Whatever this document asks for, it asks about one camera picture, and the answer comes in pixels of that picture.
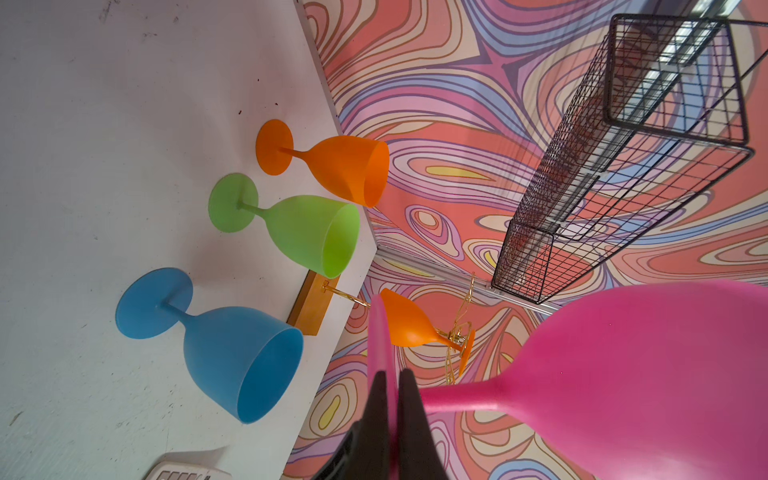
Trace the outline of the green wine glass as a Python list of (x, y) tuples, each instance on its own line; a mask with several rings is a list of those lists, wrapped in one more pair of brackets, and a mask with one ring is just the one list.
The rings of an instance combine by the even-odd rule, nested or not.
[(255, 183), (242, 173), (231, 173), (211, 190), (208, 215), (224, 233), (242, 231), (259, 217), (290, 260), (329, 279), (344, 272), (361, 229), (355, 205), (315, 195), (292, 196), (269, 208), (261, 208), (258, 201)]

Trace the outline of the magenta wine glass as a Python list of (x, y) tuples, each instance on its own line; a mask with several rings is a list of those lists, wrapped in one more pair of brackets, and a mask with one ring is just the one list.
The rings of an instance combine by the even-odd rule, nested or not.
[(501, 374), (420, 397), (431, 412), (505, 413), (602, 479), (763, 479), (767, 291), (594, 293), (546, 319)]

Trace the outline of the blue wine glass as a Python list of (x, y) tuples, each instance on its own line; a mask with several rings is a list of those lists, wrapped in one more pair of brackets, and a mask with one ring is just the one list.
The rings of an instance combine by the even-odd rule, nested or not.
[(137, 279), (115, 312), (118, 330), (131, 339), (156, 337), (180, 323), (189, 374), (200, 390), (243, 424), (270, 412), (293, 380), (304, 349), (302, 332), (260, 310), (229, 306), (187, 312), (194, 287), (177, 268)]

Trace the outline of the orange wine glass front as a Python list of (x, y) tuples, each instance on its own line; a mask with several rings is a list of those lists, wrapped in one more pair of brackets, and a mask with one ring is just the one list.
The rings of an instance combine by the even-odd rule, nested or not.
[(390, 152), (383, 141), (334, 136), (299, 151), (288, 125), (272, 119), (258, 132), (255, 154), (260, 168), (272, 176), (284, 173), (298, 158), (330, 193), (367, 208), (379, 203), (388, 182)]

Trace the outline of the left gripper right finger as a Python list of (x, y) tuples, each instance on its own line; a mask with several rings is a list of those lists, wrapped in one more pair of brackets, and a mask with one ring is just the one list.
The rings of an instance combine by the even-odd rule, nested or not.
[(397, 410), (400, 480), (447, 480), (412, 370), (400, 372)]

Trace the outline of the gold wire rack wooden base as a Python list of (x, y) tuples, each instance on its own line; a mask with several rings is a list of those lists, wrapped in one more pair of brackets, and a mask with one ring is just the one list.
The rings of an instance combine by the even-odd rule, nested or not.
[(364, 308), (370, 306), (368, 302), (338, 289), (337, 283), (336, 279), (328, 279), (310, 271), (289, 313), (287, 323), (305, 335), (315, 336), (333, 296), (342, 297)]

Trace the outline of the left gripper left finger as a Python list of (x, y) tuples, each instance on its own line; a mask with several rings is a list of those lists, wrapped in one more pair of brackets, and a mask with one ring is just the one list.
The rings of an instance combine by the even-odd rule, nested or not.
[(353, 423), (334, 454), (312, 480), (387, 479), (390, 465), (386, 373), (373, 378), (363, 416)]

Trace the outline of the orange wine glass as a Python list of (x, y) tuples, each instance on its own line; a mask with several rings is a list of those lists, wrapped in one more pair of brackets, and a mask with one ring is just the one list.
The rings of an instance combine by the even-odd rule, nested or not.
[(474, 283), (471, 283), (449, 331), (435, 327), (418, 305), (402, 295), (389, 289), (384, 289), (380, 294), (387, 313), (393, 345), (412, 348), (440, 343), (448, 348), (445, 357), (445, 378), (448, 385), (455, 384), (464, 374), (474, 346), (476, 331), (471, 322), (463, 322), (472, 303), (473, 288)]
[(298, 158), (330, 193), (367, 208), (379, 203), (388, 182), (390, 152), (383, 141), (334, 136), (299, 151), (288, 125), (272, 119), (258, 132), (255, 154), (260, 168), (272, 176), (284, 173)]

